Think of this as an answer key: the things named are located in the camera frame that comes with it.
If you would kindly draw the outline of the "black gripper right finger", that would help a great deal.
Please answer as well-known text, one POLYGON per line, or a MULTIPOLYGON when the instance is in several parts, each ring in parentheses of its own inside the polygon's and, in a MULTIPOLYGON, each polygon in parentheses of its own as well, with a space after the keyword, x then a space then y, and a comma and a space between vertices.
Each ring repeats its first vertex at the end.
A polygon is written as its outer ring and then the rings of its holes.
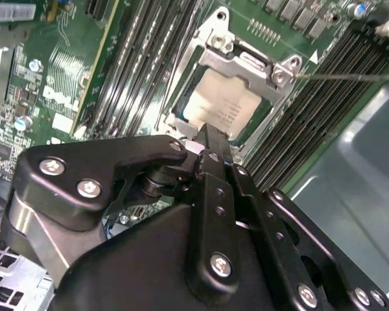
POLYGON ((386 294, 286 194, 260 192, 239 165, 228 178, 276 310, 389 310, 386 294))

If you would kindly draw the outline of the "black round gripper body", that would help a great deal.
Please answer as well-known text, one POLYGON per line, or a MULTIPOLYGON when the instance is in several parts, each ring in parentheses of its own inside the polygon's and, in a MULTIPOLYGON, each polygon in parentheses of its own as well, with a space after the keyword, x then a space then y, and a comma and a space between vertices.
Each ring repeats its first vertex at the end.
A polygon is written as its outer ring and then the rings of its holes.
POLYGON ((292 310, 265 277, 249 232, 235 230, 240 284, 220 305, 197 299, 185 279, 193 208, 175 207, 107 240, 66 272, 55 310, 292 310))

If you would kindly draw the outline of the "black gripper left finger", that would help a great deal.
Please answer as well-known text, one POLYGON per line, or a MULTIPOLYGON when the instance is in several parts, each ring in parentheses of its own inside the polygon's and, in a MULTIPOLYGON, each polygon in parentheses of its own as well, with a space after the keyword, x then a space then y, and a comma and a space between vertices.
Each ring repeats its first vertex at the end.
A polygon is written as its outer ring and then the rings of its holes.
POLYGON ((185 279, 195 297, 240 283, 227 137, 205 125, 193 152, 168 135, 35 146, 21 153, 2 231, 57 289, 85 253, 159 213, 189 206, 185 279))

